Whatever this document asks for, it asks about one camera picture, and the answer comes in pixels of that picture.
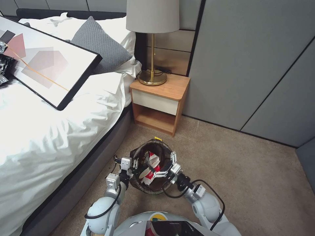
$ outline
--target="table lamp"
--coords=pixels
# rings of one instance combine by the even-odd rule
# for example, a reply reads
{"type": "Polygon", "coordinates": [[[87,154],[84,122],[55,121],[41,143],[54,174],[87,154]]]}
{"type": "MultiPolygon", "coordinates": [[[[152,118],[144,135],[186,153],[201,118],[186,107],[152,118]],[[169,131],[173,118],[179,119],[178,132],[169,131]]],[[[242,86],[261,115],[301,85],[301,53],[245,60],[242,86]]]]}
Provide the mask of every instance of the table lamp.
{"type": "Polygon", "coordinates": [[[151,33],[151,69],[138,75],[140,83],[161,85],[166,74],[154,70],[155,33],[179,30],[179,0],[127,0],[127,25],[130,31],[151,33]]]}

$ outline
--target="lamp shade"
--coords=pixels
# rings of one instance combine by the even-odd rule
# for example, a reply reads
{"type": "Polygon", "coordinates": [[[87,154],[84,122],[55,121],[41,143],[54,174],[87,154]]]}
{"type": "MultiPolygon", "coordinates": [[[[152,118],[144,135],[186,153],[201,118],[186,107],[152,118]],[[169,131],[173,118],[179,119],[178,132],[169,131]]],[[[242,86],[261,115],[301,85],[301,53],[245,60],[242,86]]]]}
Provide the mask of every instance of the lamp shade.
{"type": "Polygon", "coordinates": [[[127,0],[127,25],[140,33],[179,30],[179,0],[127,0]]]}

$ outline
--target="carpet floor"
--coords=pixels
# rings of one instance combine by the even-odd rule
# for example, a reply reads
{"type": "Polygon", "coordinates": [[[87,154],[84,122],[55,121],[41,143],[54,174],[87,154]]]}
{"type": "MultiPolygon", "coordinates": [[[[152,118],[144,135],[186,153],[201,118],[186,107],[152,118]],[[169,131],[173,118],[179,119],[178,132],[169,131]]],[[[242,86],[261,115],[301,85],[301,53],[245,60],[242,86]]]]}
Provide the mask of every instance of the carpet floor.
{"type": "MultiPolygon", "coordinates": [[[[226,216],[243,236],[314,235],[315,196],[294,148],[182,117],[173,138],[131,124],[117,156],[129,156],[131,150],[154,136],[177,152],[185,175],[192,180],[203,179],[217,191],[225,202],[226,216]]],[[[113,166],[111,160],[51,236],[80,235],[84,214],[103,196],[105,179],[113,166]]],[[[178,194],[175,186],[168,191],[178,194]]],[[[184,198],[147,195],[130,186],[121,206],[120,223],[151,210],[198,222],[184,198]]]]}

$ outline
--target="picture frame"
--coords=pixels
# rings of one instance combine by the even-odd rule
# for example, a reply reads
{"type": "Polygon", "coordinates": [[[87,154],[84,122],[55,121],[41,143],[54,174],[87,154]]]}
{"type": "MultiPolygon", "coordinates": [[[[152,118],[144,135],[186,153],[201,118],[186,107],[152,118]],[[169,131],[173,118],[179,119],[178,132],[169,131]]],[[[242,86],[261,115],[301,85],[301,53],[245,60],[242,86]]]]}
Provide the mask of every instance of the picture frame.
{"type": "Polygon", "coordinates": [[[57,110],[63,110],[102,57],[55,36],[0,16],[4,55],[16,62],[11,74],[57,110]]]}

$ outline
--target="nightstand drawer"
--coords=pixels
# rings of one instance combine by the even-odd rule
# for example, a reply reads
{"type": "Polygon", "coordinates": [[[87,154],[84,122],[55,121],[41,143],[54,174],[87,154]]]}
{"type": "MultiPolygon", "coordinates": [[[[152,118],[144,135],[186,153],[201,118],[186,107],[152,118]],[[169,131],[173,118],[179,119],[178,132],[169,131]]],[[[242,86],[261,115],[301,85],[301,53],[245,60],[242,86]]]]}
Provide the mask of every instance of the nightstand drawer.
{"type": "Polygon", "coordinates": [[[178,101],[140,92],[135,89],[132,90],[132,101],[135,104],[166,112],[172,115],[176,115],[177,113],[178,101]]]}

